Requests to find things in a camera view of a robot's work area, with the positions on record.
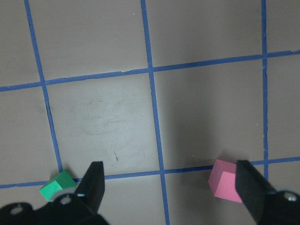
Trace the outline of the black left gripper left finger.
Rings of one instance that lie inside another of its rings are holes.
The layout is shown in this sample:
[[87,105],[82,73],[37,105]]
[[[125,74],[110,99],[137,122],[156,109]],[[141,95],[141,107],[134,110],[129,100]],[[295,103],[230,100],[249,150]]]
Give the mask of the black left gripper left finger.
[[104,164],[102,161],[94,161],[90,164],[76,188],[75,195],[79,197],[93,213],[97,214],[104,192]]

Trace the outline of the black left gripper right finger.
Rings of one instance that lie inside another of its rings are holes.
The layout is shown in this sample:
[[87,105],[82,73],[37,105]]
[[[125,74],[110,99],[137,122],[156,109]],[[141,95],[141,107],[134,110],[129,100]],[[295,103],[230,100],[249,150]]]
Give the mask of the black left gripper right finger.
[[267,206],[275,188],[247,160],[236,162],[235,188],[255,222],[267,222]]

